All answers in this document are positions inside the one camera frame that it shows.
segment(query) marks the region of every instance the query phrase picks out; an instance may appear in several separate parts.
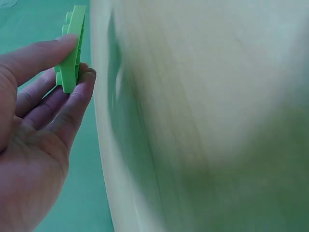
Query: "green table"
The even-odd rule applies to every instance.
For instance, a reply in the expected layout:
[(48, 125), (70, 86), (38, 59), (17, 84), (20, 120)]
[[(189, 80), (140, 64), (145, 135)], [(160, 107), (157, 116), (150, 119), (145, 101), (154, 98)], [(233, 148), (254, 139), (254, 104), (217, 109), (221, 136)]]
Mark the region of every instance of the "green table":
[[(0, 9), (0, 53), (61, 35), (66, 12), (88, 0), (19, 0)], [(89, 13), (86, 15), (81, 61), (90, 63)], [(70, 170), (54, 208), (36, 232), (113, 231), (91, 101), (70, 155)]]

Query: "green toy block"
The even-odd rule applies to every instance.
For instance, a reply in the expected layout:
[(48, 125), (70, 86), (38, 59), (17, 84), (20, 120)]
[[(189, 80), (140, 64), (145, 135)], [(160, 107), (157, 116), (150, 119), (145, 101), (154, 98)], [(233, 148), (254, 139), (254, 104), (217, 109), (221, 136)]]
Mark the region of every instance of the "green toy block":
[(79, 35), (74, 50), (55, 66), (56, 85), (62, 86), (64, 93), (72, 93), (78, 81), (85, 12), (86, 6), (74, 6), (73, 12), (67, 12), (66, 24), (62, 27), (62, 35)]

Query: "finger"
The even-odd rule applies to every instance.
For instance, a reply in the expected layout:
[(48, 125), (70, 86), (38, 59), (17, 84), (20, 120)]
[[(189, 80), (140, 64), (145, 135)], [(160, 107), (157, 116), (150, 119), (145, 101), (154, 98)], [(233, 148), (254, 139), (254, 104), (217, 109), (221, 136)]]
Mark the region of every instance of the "finger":
[(56, 135), (68, 150), (72, 146), (85, 110), (92, 97), (96, 74), (94, 70), (91, 71), (81, 76), (79, 84), (71, 93), (66, 104), (62, 107), (54, 121), (46, 127), (46, 130)]
[(24, 123), (29, 124), (36, 130), (40, 130), (55, 118), (69, 96), (69, 94), (63, 93), (61, 86), (57, 86), (37, 107), (24, 117)]
[[(80, 72), (87, 69), (88, 65), (80, 64)], [(33, 83), (26, 86), (18, 95), (16, 102), (15, 115), (23, 118), (35, 106), (37, 106), (45, 94), (56, 85), (56, 74), (54, 68), (46, 70)]]
[(41, 71), (59, 64), (75, 47), (77, 37), (66, 34), (56, 40), (37, 42), (0, 55), (0, 69), (20, 86)]

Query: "skin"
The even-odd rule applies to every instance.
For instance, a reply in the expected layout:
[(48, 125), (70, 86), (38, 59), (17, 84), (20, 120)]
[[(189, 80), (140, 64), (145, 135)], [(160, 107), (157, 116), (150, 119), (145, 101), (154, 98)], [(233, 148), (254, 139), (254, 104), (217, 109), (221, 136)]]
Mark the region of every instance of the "skin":
[[(0, 55), (2, 232), (33, 231), (62, 189), (70, 149), (96, 79), (96, 72), (81, 63), (79, 83), (72, 94), (54, 88), (53, 67), (75, 45), (75, 35), (64, 35)], [(44, 70), (17, 94), (19, 86)]]

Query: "beige object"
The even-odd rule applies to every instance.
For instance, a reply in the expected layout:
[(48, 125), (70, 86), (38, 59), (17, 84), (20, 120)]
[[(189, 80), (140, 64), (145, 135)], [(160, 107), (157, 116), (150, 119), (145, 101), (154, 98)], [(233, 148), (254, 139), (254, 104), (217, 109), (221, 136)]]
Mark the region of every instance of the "beige object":
[(309, 1), (92, 0), (116, 232), (307, 231)]

